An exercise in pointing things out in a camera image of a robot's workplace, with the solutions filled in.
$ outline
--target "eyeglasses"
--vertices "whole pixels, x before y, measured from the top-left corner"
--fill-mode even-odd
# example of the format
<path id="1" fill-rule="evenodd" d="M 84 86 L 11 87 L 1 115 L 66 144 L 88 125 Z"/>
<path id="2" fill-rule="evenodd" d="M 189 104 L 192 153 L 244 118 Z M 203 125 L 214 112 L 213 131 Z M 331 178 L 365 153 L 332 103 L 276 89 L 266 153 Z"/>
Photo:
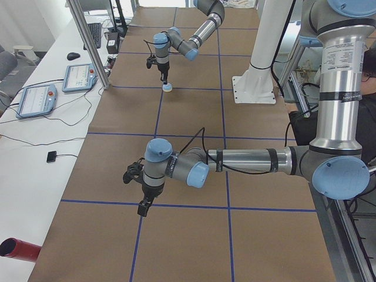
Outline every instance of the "eyeglasses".
<path id="1" fill-rule="evenodd" d="M 367 82 L 370 78 L 376 78 L 376 76 L 367 72 L 362 73 L 362 82 Z"/>

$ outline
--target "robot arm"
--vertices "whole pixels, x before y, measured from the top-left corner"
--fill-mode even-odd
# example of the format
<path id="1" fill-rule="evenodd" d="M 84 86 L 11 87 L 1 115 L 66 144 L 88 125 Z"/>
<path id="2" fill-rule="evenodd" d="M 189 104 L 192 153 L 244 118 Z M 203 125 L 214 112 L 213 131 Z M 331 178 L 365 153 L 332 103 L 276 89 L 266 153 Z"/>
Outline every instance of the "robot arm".
<path id="1" fill-rule="evenodd" d="M 302 18 L 301 34 L 305 37 L 317 35 L 323 44 L 316 138 L 309 146 L 283 150 L 206 152 L 195 149 L 186 155 L 174 154 L 171 144 L 164 139 L 163 142 L 169 144 L 166 145 L 168 149 L 150 147 L 152 140 L 145 153 L 143 174 L 142 167 L 136 173 L 143 176 L 138 182 L 143 185 L 145 194 L 139 214 L 146 216 L 145 207 L 149 208 L 155 195 L 162 192 L 165 176 L 183 180 L 189 186 L 202 187 L 209 169 L 217 172 L 241 170 L 251 174 L 279 171 L 297 175 L 312 183 L 323 195 L 337 200 L 353 198 L 366 188 L 370 171 L 360 160 L 361 145 L 356 141 L 355 133 L 364 45 L 376 26 L 376 2 L 305 0 L 303 9 L 308 12 Z M 160 53 L 160 59 L 166 54 L 168 51 Z M 131 174 L 128 169 L 125 179 Z"/>
<path id="2" fill-rule="evenodd" d="M 188 41 L 182 38 L 179 29 L 174 26 L 166 32 L 157 33 L 154 36 L 155 57 L 151 55 L 147 59 L 146 66 L 150 69 L 152 65 L 157 65 L 161 73 L 160 80 L 163 82 L 162 88 L 165 92 L 172 90 L 172 85 L 167 82 L 170 69 L 170 48 L 174 48 L 188 60 L 193 61 L 199 54 L 198 49 L 224 20 L 224 7 L 219 0 L 194 0 L 194 5 L 207 15 L 208 19 Z"/>

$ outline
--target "white table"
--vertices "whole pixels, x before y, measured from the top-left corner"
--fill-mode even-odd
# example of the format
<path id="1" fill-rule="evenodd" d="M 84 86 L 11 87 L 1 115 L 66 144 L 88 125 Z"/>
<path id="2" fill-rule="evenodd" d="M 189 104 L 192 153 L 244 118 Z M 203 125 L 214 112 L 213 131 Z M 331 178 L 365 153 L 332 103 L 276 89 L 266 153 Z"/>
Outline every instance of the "white table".
<path id="1" fill-rule="evenodd" d="M 104 22 L 106 19 L 107 16 L 86 17 L 87 22 Z M 68 61 L 66 56 L 69 52 L 79 53 L 81 57 Z M 102 36 L 102 47 L 98 52 L 105 65 L 109 55 L 104 36 Z M 72 20 L 25 85 L 62 79 L 68 65 L 81 63 L 90 63 L 90 57 L 87 51 L 83 50 L 82 40 Z M 56 87 L 58 95 L 55 107 L 84 94 L 84 92 L 64 94 L 61 91 L 62 83 L 57 83 Z M 98 80 L 86 95 L 92 103 L 92 108 L 88 116 L 76 126 L 70 127 L 58 120 L 37 117 L 0 124 L 0 134 L 33 144 L 85 137 L 100 100 L 98 92 L 102 92 L 101 88 L 102 85 Z M 19 102 L 20 98 L 21 94 L 13 103 Z M 73 124 L 85 116 L 88 107 L 88 101 L 82 97 L 48 116 Z M 8 109 L 0 122 L 14 119 L 15 112 Z M 58 155 L 78 155 L 82 144 L 83 140 L 76 140 L 49 146 L 30 146 L 5 137 L 0 138 L 0 242 L 14 237 L 43 245 L 76 161 L 74 156 L 62 156 L 57 157 L 54 163 L 47 163 L 47 153 L 56 150 Z M 33 267 L 34 263 L 0 257 L 0 281 L 27 281 Z"/>

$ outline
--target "floor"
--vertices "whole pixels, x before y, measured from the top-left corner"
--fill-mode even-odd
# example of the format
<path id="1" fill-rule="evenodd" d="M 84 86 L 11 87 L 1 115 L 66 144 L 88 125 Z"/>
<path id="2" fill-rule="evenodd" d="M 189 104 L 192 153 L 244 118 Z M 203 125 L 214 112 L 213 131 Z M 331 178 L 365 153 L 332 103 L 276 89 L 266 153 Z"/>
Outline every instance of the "floor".
<path id="1" fill-rule="evenodd" d="M 335 281 L 299 177 L 210 173 L 202 189 L 167 179 L 148 216 L 137 215 L 141 187 L 124 185 L 122 176 L 154 137 L 180 150 L 205 126 L 211 149 L 284 145 L 281 98 L 234 103 L 231 77 L 249 66 L 256 10 L 226 9 L 194 62 L 171 55 L 172 92 L 161 91 L 155 66 L 146 69 L 143 39 L 171 26 L 188 38 L 205 19 L 189 8 L 136 11 L 30 282 Z M 294 144 L 292 132 L 288 141 Z"/>

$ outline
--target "computer mouse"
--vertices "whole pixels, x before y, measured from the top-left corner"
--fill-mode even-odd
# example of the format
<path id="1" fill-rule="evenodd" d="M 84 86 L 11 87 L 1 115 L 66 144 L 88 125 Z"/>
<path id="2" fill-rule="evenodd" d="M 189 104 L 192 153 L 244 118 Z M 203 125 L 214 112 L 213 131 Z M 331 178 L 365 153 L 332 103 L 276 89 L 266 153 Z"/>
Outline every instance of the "computer mouse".
<path id="1" fill-rule="evenodd" d="M 81 57 L 80 54 L 78 54 L 78 53 L 74 53 L 74 52 L 71 52 L 71 53 L 69 53 L 69 54 L 66 56 L 66 58 L 67 58 L 69 61 L 74 60 L 74 59 L 77 59 L 77 58 L 80 58 L 80 57 Z"/>

